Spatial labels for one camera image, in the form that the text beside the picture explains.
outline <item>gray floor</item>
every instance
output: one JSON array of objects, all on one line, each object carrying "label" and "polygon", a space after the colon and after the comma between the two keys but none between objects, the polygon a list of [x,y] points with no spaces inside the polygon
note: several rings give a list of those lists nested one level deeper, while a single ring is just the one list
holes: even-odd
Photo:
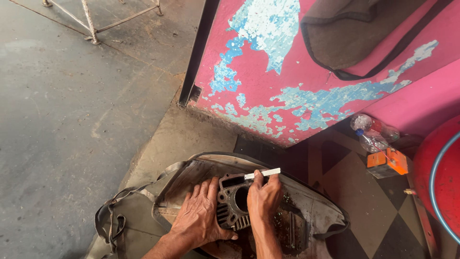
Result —
[{"label": "gray floor", "polygon": [[[54,7],[19,3],[77,29]],[[80,7],[79,1],[62,4]],[[91,4],[103,25],[116,18],[101,10],[120,9],[124,18],[145,8],[143,2]],[[101,40],[112,46],[94,46],[81,28],[0,1],[3,258],[85,255],[95,210],[116,192],[181,84],[201,8],[202,1],[164,1],[163,17],[145,14],[104,32]]]}]

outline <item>blue bottle cap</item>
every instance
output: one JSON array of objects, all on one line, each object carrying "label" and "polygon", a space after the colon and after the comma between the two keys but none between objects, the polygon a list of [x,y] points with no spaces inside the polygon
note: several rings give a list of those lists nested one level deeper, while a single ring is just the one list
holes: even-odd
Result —
[{"label": "blue bottle cap", "polygon": [[355,130],[355,133],[356,133],[356,135],[361,136],[362,134],[364,134],[364,130],[357,129],[357,130]]}]

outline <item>metal frame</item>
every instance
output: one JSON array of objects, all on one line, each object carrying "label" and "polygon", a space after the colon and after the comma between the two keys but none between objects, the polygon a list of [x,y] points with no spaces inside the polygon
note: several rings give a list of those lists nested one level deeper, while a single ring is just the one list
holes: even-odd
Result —
[{"label": "metal frame", "polygon": [[83,27],[85,27],[91,33],[91,36],[86,37],[85,40],[91,40],[91,43],[94,44],[94,45],[101,44],[101,41],[99,41],[98,35],[97,35],[97,33],[99,33],[99,32],[103,32],[103,31],[105,31],[107,29],[110,29],[110,28],[113,28],[113,27],[115,27],[117,25],[125,23],[125,22],[127,22],[127,21],[129,21],[129,20],[141,15],[141,14],[144,14],[144,13],[146,13],[148,11],[151,11],[151,10],[153,10],[155,8],[158,8],[158,11],[156,12],[158,15],[163,15],[163,13],[161,12],[161,8],[160,8],[160,0],[156,0],[156,2],[155,2],[156,6],[149,7],[149,8],[147,8],[147,9],[141,11],[141,12],[138,12],[138,13],[136,13],[134,15],[131,15],[130,17],[128,17],[126,19],[123,19],[123,20],[118,21],[116,23],[113,23],[111,25],[102,27],[101,29],[96,29],[96,28],[94,28],[94,24],[92,22],[91,13],[90,13],[89,8],[88,8],[88,2],[86,0],[81,0],[81,3],[83,5],[83,10],[85,10],[86,18],[88,19],[88,25],[86,25],[84,22],[79,20],[75,15],[71,14],[64,7],[60,6],[58,3],[54,2],[53,0],[42,0],[41,5],[44,6],[44,7],[51,7],[51,6],[55,5],[59,9],[61,9],[64,13],[66,13],[70,17],[72,17],[75,21],[77,21],[79,24],[81,24]]}]

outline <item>cylinder bore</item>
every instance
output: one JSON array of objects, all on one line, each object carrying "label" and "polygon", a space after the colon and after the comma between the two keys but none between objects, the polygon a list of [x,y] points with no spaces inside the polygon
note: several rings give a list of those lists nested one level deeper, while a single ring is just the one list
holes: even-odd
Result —
[{"label": "cylinder bore", "polygon": [[235,192],[235,205],[243,212],[247,212],[247,194],[249,187],[238,188]]}]

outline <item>red gas cylinder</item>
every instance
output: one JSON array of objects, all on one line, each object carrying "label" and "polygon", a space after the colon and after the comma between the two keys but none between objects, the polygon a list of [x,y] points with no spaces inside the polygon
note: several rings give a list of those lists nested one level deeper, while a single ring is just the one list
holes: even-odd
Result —
[{"label": "red gas cylinder", "polygon": [[[444,144],[460,131],[460,115],[431,132],[414,158],[414,187],[426,209],[435,218],[428,193],[428,180],[434,159]],[[457,140],[439,164],[435,180],[436,201],[449,227],[460,236],[460,139]]]}]

